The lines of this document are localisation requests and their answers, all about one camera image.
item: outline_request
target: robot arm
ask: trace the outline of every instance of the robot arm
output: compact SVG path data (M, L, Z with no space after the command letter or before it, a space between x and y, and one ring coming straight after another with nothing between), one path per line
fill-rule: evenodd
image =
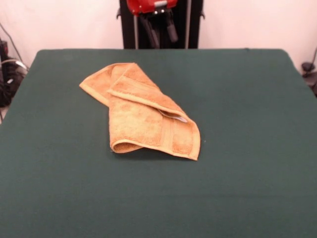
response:
M171 10L177 5L177 0L127 0L127 5L133 15L140 17L153 48L160 47L155 21L158 16L164 16L170 41L178 41Z

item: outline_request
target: table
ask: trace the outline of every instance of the table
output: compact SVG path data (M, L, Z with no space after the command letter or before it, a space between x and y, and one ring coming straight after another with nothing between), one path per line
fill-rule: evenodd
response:
M136 62L197 162L109 147L91 73ZM44 50L0 126L0 237L315 238L317 101L282 50Z

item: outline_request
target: towel fold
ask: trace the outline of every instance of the towel fold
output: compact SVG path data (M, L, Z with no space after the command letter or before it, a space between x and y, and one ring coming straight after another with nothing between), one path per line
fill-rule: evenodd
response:
M197 125L135 63L116 63L80 87L109 107L110 147L116 153L143 147L197 160Z

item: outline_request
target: white wall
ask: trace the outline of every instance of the white wall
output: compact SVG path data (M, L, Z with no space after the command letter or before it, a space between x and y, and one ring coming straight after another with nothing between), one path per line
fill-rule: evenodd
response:
M280 48L294 65L313 58L317 0L205 0L200 48Z
M0 22L31 64L40 49L122 48L118 8L119 0L1 0ZM204 10L200 48L282 48L297 68L313 56L317 0L205 0Z
M119 0L0 1L0 22L28 65L41 49L123 48Z

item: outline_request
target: black cable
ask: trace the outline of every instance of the black cable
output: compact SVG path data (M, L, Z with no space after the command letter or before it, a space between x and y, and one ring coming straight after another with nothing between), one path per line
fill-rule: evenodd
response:
M315 62L315 60L316 60L316 55L317 55L317 47L316 47L316 49L315 49L314 57L313 57L312 64L311 64L311 67L310 67L309 72L312 71L312 69L313 69L314 62Z
M0 27L1 27L1 28L2 28L2 30L5 32L5 34L9 37L9 39L11 40L12 45L13 45L13 47L14 47L14 49L15 49L16 53L18 54L20 61L22 61L22 62L23 62L22 57L21 57L21 55L20 55L20 53L19 53L18 49L16 48L16 46L15 46L15 44L14 44L13 40L12 40L12 37L11 37L11 36L9 35L9 33L5 30L5 28L2 26L1 22L0 22Z

